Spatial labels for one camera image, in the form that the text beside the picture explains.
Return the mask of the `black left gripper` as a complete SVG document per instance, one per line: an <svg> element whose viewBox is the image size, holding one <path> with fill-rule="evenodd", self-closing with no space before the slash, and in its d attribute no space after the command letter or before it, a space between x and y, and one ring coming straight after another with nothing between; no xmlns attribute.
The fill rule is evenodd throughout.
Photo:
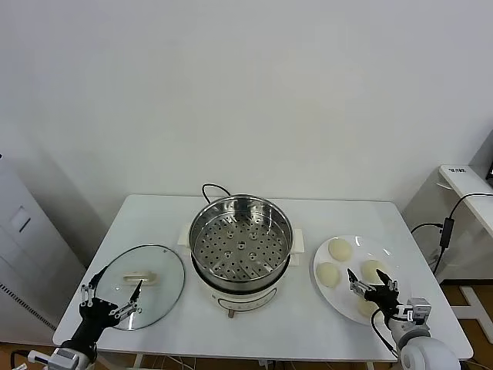
<svg viewBox="0 0 493 370"><path fill-rule="evenodd" d="M130 299L122 306L104 301L96 296L96 288L102 276L106 272L108 265L95 274L88 284L81 285L81 304L79 313L82 321L77 327L74 335L69 340L71 348L93 349L102 333L107 329L116 326L119 321L128 318L131 314L142 312L138 304L143 280L140 280Z"/></svg>

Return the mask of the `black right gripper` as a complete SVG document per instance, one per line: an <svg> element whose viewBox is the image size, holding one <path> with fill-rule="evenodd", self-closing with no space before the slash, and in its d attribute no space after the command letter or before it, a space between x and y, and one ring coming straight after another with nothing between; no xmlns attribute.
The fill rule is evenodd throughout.
<svg viewBox="0 0 493 370"><path fill-rule="evenodd" d="M365 298L366 301L374 302L383 312L384 316L397 315L399 312L397 306L401 304L398 301L398 283L396 280L392 280L382 270L377 269L376 272L384 285L372 285L372 288L369 290L369 286L363 281L360 281L356 274L348 268L347 275L350 290L359 297Z"/></svg>

